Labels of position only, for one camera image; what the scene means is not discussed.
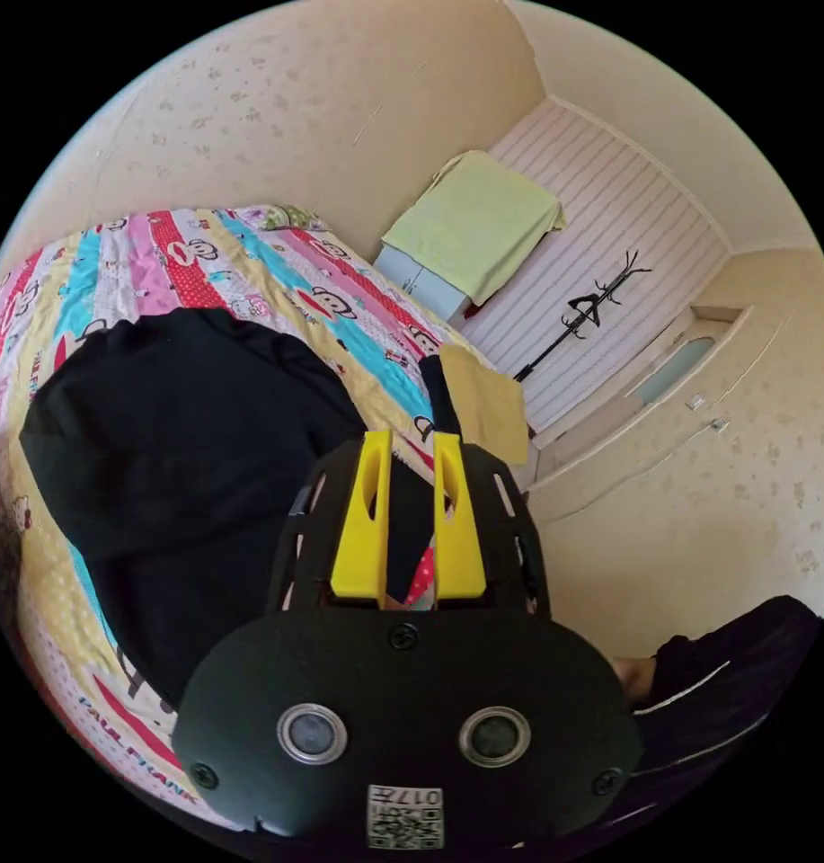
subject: green towel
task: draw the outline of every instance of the green towel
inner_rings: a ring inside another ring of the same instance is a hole
[[[567,225],[560,201],[481,150],[451,159],[382,239],[480,306],[540,238]]]

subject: black coat rack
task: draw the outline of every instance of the black coat rack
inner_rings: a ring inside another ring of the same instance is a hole
[[[536,357],[532,362],[529,362],[526,366],[523,366],[516,375],[513,376],[514,380],[525,380],[536,368],[537,364],[544,360],[551,351],[554,351],[569,335],[575,335],[578,339],[582,340],[585,338],[584,335],[579,334],[580,327],[589,319],[594,324],[594,326],[600,326],[600,314],[598,312],[598,306],[605,300],[608,299],[609,302],[615,303],[617,306],[621,306],[621,303],[618,302],[613,294],[616,292],[616,289],[620,288],[635,272],[651,272],[651,270],[643,270],[640,268],[634,269],[634,264],[636,262],[636,256],[639,252],[634,252],[634,256],[630,256],[630,252],[626,253],[627,256],[627,264],[624,269],[618,273],[618,275],[608,284],[604,285],[602,288],[598,285],[598,281],[594,280],[594,287],[597,288],[600,293],[599,294],[588,294],[585,297],[576,297],[574,299],[569,299],[567,301],[567,305],[570,306],[573,311],[578,311],[577,306],[580,303],[588,303],[589,307],[584,311],[581,311],[572,321],[565,320],[564,315],[562,315],[562,323],[566,327],[564,332],[543,352],[540,356]]]

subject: person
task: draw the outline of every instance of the person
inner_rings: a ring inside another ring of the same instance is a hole
[[[822,618],[776,596],[705,636],[674,636],[654,656],[611,660],[643,755],[598,822],[559,840],[575,859],[656,818],[708,779],[768,716]]]

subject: bed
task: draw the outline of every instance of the bed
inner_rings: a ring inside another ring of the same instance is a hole
[[[432,481],[418,360],[479,355],[316,218],[273,205],[121,218],[53,243],[0,279],[0,621],[50,708],[105,766],[214,823],[175,758],[175,714],[116,644],[84,561],[46,511],[18,434],[38,388],[94,332],[177,307],[222,307],[303,339],[371,429]],[[431,549],[406,604],[428,608]]]

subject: yellow bracket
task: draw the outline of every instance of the yellow bracket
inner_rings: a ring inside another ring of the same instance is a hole
[[[368,431],[331,573],[331,590],[341,600],[375,600],[380,609],[385,606],[390,484],[391,431]]]
[[[433,448],[436,600],[478,599],[486,590],[486,575],[459,435],[437,431]],[[445,512],[445,494],[453,504],[451,513]]]

